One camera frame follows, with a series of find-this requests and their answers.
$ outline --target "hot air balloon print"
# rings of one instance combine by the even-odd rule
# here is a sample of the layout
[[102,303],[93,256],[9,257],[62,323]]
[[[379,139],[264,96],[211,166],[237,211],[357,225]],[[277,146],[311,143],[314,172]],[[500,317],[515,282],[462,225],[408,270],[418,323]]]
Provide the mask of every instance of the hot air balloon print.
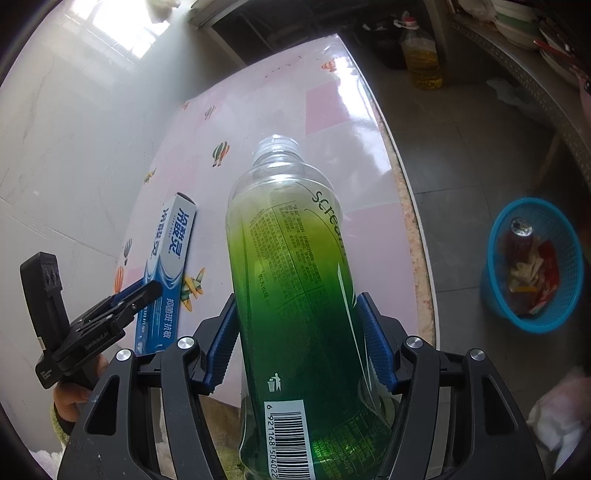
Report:
[[212,113],[215,111],[216,106],[213,105],[212,107],[210,107],[209,109],[207,109],[207,112],[205,112],[205,120],[208,120],[209,117],[211,117]]
[[119,293],[121,291],[121,287],[123,286],[123,267],[119,267],[117,269],[117,273],[115,274],[115,285],[113,286],[113,293]]
[[228,142],[222,142],[220,143],[216,149],[213,151],[212,157],[213,157],[213,166],[214,167],[219,167],[222,164],[222,160],[223,158],[226,156],[226,154],[230,151],[230,145],[228,145]]
[[144,178],[144,183],[148,183],[150,181],[150,179],[154,176],[155,173],[156,173],[156,169],[149,171]]
[[125,257],[124,265],[127,265],[127,257],[129,255],[130,250],[131,250],[131,238],[126,241],[125,246],[123,247],[123,256]]
[[201,288],[201,281],[203,274],[205,273],[205,267],[199,270],[197,278],[191,278],[189,275],[183,277],[183,286],[181,287],[181,301],[185,308],[192,312],[193,306],[191,305],[191,294],[197,299],[198,295],[203,295],[203,289]]
[[331,61],[327,61],[324,65],[322,65],[322,68],[325,70],[328,70],[330,73],[336,72],[335,59],[332,59]]

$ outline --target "table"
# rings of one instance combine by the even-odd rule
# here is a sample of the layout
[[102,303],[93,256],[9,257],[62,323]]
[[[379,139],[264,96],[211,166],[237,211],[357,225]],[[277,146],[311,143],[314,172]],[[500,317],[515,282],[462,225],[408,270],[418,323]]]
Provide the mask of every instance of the table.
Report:
[[[232,185],[271,134],[300,142],[335,188],[358,293],[410,334],[437,343],[428,257],[395,143],[367,83],[338,36],[303,44],[237,72],[187,101],[146,172],[118,261],[121,288],[143,276],[160,206],[177,192],[197,204],[186,274],[203,294],[182,307],[177,336],[219,314],[232,292],[225,215]],[[133,345],[135,325],[120,342]],[[238,406],[239,342],[213,398]]]
[[[461,14],[454,16],[452,26],[487,52],[529,91],[568,146],[591,189],[591,129],[585,120],[578,90],[558,76],[539,52],[513,45],[494,27]],[[552,150],[556,147],[557,143],[553,141],[541,174],[548,169]]]

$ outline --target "metal screw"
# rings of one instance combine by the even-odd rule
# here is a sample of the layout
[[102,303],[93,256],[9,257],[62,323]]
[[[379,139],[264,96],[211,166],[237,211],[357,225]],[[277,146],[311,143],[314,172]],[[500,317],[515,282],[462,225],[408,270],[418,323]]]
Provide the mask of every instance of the metal screw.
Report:
[[423,346],[423,341],[419,337],[408,337],[407,345],[410,348],[421,348]]
[[124,348],[123,350],[119,350],[115,356],[119,362],[125,362],[131,356],[131,350]]
[[479,348],[474,348],[470,350],[470,356],[477,362],[482,362],[486,358],[484,352]]
[[179,348],[186,350],[195,345],[195,340],[193,340],[193,337],[183,337],[177,342],[177,345]]

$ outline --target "blue gripper pad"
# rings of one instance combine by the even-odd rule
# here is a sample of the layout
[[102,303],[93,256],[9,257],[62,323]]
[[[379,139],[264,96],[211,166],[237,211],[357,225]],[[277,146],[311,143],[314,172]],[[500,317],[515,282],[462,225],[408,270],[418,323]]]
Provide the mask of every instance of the blue gripper pad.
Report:
[[222,383],[226,375],[239,332],[238,307],[234,300],[207,353],[207,371],[203,383],[210,391]]
[[374,365],[378,381],[385,385],[389,392],[394,392],[398,384],[394,373],[394,353],[384,336],[378,319],[363,295],[357,297],[356,309],[363,324],[366,348]]

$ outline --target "toothpaste box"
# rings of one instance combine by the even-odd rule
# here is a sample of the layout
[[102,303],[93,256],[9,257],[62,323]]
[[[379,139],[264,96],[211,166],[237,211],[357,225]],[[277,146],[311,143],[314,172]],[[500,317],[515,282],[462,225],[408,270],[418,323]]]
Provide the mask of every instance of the toothpaste box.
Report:
[[138,355],[166,350],[177,339],[184,263],[196,212],[196,205],[182,193],[162,207],[154,247],[144,270],[144,283],[158,280],[162,284],[162,296],[138,313],[135,327]]

